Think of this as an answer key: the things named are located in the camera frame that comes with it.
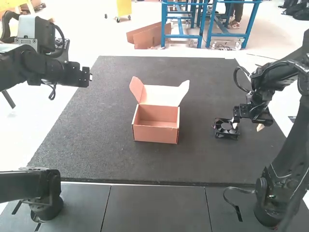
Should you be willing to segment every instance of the cardboard box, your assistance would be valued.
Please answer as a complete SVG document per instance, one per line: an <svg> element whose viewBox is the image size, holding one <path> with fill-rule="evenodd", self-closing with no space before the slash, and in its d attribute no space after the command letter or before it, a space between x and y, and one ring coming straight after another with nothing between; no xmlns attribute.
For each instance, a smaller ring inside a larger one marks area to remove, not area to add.
<svg viewBox="0 0 309 232"><path fill-rule="evenodd" d="M138 102L132 121L134 140L177 144L179 104L189 90L189 80L179 87L151 86L134 76L130 90Z"/></svg>
<svg viewBox="0 0 309 232"><path fill-rule="evenodd" d="M32 4L33 8L37 8L37 7L39 7L42 4L42 1L41 0L31 0L31 4ZM20 8L23 11L28 11L29 10L27 4L20 5Z"/></svg>
<svg viewBox="0 0 309 232"><path fill-rule="evenodd" d="M165 25L165 34L171 34L171 23ZM135 49L148 49L161 44L161 22L148 25L126 33L129 43L134 44Z"/></svg>

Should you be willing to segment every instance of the floor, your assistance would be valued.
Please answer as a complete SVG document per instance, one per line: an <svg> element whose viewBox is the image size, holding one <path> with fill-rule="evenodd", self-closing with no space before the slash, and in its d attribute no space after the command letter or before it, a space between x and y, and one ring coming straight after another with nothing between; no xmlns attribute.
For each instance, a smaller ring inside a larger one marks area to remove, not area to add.
<svg viewBox="0 0 309 232"><path fill-rule="evenodd" d="M283 0L264 1L260 4L245 50L208 50L204 42L203 49L190 48L182 44L164 50L134 50L133 45L126 41L126 32L159 22L161 5L159 2L133 2L132 20L123 18L121 23L116 23L113 19L116 15L111 4L113 2L45 0L47 8L37 14L45 18L52 15L55 18L56 24L61 27L65 36L71 39L70 60L77 61L83 66L92 66L99 55L221 57L236 58L240 65L252 72L256 69L255 64L263 65L274 59L280 59L299 48L303 32L309 28L308 21L297 21L290 16L281 15L282 9L278 8L278 5L283 5ZM240 31L246 27L251 7L247 4L244 6ZM219 4L217 10L223 12L224 4ZM108 19L104 18L105 13L108 14ZM5 99L0 97L2 130L0 170L15 170L28 163L75 91L74 87L58 86L56 99L50 101L48 87L29 87L20 84L8 91L17 105L13 110ZM270 110L286 136L293 125L288 116L296 115L299 98L294 83L283 92L276 93L270 104ZM305 197L305 201L309 205L309 197Z"/></svg>

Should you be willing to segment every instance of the cardboard sheet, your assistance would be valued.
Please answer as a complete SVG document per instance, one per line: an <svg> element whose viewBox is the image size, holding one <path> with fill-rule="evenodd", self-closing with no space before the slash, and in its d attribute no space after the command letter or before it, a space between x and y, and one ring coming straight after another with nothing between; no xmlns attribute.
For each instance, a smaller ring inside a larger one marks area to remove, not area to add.
<svg viewBox="0 0 309 232"><path fill-rule="evenodd" d="M171 23L165 25L165 34L171 34ZM126 34L127 41L134 44L135 49L148 49L161 44L161 22L148 25Z"/></svg>

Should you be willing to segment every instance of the black fan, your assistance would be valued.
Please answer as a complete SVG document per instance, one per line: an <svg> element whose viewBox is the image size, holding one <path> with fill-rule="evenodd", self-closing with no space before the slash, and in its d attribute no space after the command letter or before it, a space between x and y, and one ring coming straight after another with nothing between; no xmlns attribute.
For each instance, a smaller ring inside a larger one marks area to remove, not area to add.
<svg viewBox="0 0 309 232"><path fill-rule="evenodd" d="M231 119L216 118L214 123L214 131L216 138L238 139L240 134L238 126L233 128Z"/></svg>

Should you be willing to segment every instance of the black table surface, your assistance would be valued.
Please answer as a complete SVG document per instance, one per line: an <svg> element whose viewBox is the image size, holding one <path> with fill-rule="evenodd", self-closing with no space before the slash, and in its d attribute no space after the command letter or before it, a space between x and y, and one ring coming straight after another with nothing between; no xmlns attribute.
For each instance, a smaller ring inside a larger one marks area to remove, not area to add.
<svg viewBox="0 0 309 232"><path fill-rule="evenodd" d="M285 137L276 123L256 132L243 119L238 141L216 139L216 117L231 118L246 93L233 81L234 59L99 57L93 82L79 88L29 166L60 170L65 180L154 184L254 184ZM190 80L180 105L179 144L134 142L132 76L144 84ZM250 87L239 73L239 82Z"/></svg>

